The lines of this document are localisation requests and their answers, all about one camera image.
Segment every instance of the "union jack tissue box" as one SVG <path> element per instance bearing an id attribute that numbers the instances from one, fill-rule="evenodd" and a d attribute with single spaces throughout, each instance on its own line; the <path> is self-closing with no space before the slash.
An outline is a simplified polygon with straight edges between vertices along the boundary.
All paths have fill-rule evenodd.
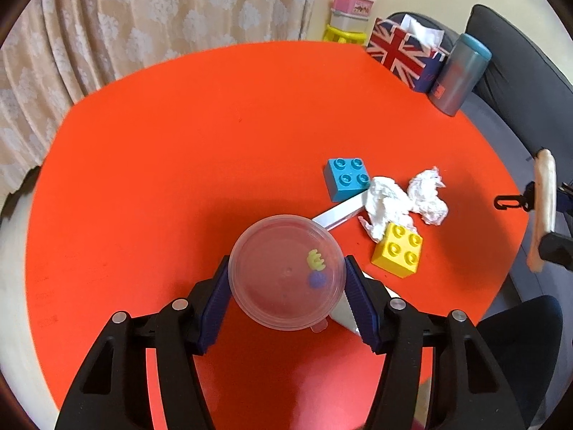
<path id="1" fill-rule="evenodd" d="M 415 92 L 428 92 L 448 53 L 431 48 L 390 19 L 377 18 L 366 51 Z"/>

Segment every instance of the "yellow stool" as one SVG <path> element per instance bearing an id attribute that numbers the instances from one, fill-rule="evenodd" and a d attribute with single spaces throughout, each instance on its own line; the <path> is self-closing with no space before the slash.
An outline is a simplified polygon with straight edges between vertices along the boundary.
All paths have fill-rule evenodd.
<path id="1" fill-rule="evenodd" d="M 366 34 L 361 32 L 344 32 L 327 24 L 323 40 L 325 42 L 357 43 L 363 45 L 366 41 Z"/>

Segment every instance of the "red table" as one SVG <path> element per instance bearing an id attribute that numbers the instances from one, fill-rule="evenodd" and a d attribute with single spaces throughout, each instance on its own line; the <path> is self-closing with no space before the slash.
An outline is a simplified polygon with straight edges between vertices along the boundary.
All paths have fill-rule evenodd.
<path id="1" fill-rule="evenodd" d="M 417 274 L 400 280 L 371 265 L 374 243 L 356 219 L 332 233 L 418 309 L 463 309 L 478 321 L 514 260 L 526 215 L 494 209 L 496 194 L 518 190 L 463 114 L 443 115 L 357 46 L 205 51 L 82 100 L 45 161 L 27 296 L 58 406 L 113 312 L 144 315 L 187 295 L 265 216 L 312 218 L 331 207 L 322 167 L 338 156 L 361 157 L 371 176 L 403 187 L 439 167 L 450 214 L 440 227 L 415 216 L 424 238 Z M 231 301 L 197 366 L 218 429 L 349 430 L 366 419 L 382 362 L 337 324 L 321 334 L 273 331 Z M 149 376 L 161 429 L 157 377 Z"/>

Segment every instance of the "clear plastic lid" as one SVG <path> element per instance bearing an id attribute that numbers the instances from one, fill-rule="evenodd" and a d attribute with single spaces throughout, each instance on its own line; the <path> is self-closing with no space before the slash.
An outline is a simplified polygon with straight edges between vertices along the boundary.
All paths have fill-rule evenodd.
<path id="1" fill-rule="evenodd" d="M 320 324 L 345 290 L 345 259 L 322 226 L 297 215 L 258 221 L 237 240 L 228 263 L 237 304 L 275 330 Z"/>

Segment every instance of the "bottle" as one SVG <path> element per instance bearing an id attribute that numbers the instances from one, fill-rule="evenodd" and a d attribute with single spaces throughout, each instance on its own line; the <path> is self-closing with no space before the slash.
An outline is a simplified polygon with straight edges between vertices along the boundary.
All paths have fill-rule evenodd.
<path id="1" fill-rule="evenodd" d="M 454 45 L 442 72 L 428 93 L 430 101 L 449 116 L 454 116 L 463 101 L 483 76 L 492 52 L 469 34 L 462 34 Z"/>

